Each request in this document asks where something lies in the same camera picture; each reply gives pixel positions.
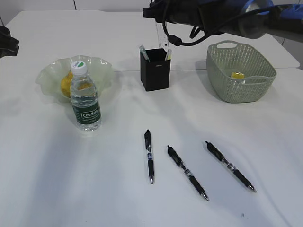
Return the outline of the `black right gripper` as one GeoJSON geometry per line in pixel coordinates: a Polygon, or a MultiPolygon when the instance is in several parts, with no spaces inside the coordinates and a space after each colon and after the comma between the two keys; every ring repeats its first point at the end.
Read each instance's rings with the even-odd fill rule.
{"type": "Polygon", "coordinates": [[[198,0],[155,0],[143,8],[144,18],[153,18],[157,23],[184,24],[203,27],[198,0]]]}

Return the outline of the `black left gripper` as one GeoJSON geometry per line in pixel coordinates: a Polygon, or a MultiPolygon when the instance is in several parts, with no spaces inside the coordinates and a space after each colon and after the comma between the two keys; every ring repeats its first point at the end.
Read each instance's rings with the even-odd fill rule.
{"type": "Polygon", "coordinates": [[[5,26],[0,26],[0,58],[5,56],[17,56],[19,40],[13,38],[5,26]]]}

